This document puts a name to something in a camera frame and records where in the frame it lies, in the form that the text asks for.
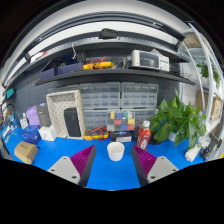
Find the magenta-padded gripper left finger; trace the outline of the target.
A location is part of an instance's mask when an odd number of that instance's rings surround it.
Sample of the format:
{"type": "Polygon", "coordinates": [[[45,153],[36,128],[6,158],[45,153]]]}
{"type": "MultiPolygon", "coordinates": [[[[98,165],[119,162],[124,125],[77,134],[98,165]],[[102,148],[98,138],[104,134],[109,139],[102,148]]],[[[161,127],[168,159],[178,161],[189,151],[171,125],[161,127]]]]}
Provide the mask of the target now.
{"type": "Polygon", "coordinates": [[[89,146],[75,155],[62,156],[48,171],[79,186],[88,183],[92,165],[96,156],[96,146],[89,146]]]}

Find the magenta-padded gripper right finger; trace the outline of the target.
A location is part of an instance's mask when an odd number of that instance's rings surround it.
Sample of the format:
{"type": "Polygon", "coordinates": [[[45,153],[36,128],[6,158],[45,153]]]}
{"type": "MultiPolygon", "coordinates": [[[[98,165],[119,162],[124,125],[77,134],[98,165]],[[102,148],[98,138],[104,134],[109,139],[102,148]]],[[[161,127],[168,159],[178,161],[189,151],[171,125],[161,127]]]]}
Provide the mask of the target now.
{"type": "Polygon", "coordinates": [[[156,157],[135,145],[131,148],[131,156],[141,187],[178,171],[165,156],[156,157]]]}

